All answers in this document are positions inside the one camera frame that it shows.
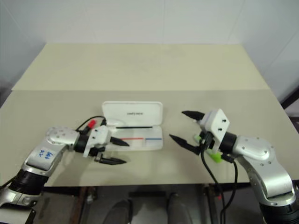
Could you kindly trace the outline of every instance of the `floor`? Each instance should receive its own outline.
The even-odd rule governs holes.
[[[167,197],[176,192],[187,206],[193,224],[211,224],[206,196],[201,185],[150,185],[99,187],[98,199],[85,204],[80,224],[101,224],[109,209],[118,201],[131,196],[133,201],[132,224],[166,224]],[[228,200],[230,192],[225,193]],[[35,224],[69,223],[76,197],[44,193],[35,210]],[[216,198],[217,215],[221,210],[221,200]],[[251,188],[240,189],[227,210],[228,224],[262,223],[258,202]]]
[[[166,224],[167,196],[176,192],[180,195],[183,203],[187,206],[193,224],[210,224],[207,199],[203,195],[201,185],[158,185],[158,186],[122,186],[101,187],[98,190],[98,200],[85,207],[81,224],[100,224],[103,222],[109,209],[118,201],[126,199],[130,192],[161,192],[166,196],[138,196],[131,197],[133,201],[132,224]],[[216,199],[217,212],[221,210],[221,200]],[[262,215],[259,210],[251,188],[237,191],[235,199],[227,212],[227,223],[229,224],[252,224],[262,223]]]

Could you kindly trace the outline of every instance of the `white wall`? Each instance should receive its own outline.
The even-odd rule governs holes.
[[[8,88],[46,42],[242,43],[279,100],[299,85],[298,0],[1,0],[0,7],[0,84]]]

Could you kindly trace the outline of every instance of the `blue line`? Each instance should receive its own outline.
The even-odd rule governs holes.
[[[160,138],[148,138],[148,139],[145,139],[145,140],[162,140]]]

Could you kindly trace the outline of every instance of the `table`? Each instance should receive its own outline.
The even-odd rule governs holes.
[[[154,56],[150,61],[137,60],[150,51],[159,52],[157,61]],[[199,126],[180,112],[214,108],[224,110],[231,121],[230,132],[270,141],[291,178],[299,179],[293,155],[298,134],[241,46],[49,44],[0,109],[0,183],[19,170],[49,127],[75,128],[86,118],[101,114],[106,100],[162,102],[164,148],[107,153],[127,161],[118,166],[66,152],[46,186],[213,182],[201,160],[168,134],[192,143]],[[206,161],[219,182],[233,182],[231,164],[215,164],[208,156]],[[248,182],[244,169],[239,170],[238,181]]]

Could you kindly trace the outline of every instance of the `robotic arm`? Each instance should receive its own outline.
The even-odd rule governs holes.
[[[83,153],[83,157],[95,156],[95,161],[117,165],[125,161],[104,158],[105,146],[112,142],[128,146],[120,139],[111,137],[105,125],[93,128],[92,120],[83,131],[68,127],[50,128],[42,142],[35,147],[23,163],[11,184],[0,192],[0,223],[31,223],[44,184],[50,178],[67,149]]]
[[[278,163],[274,147],[269,142],[227,132],[229,120],[220,109],[207,114],[183,113],[200,125],[202,140],[199,147],[193,147],[184,139],[170,135],[180,146],[197,155],[211,148],[213,152],[218,149],[223,152],[223,159],[236,158],[248,174],[265,221],[268,224],[299,223],[292,180]]]

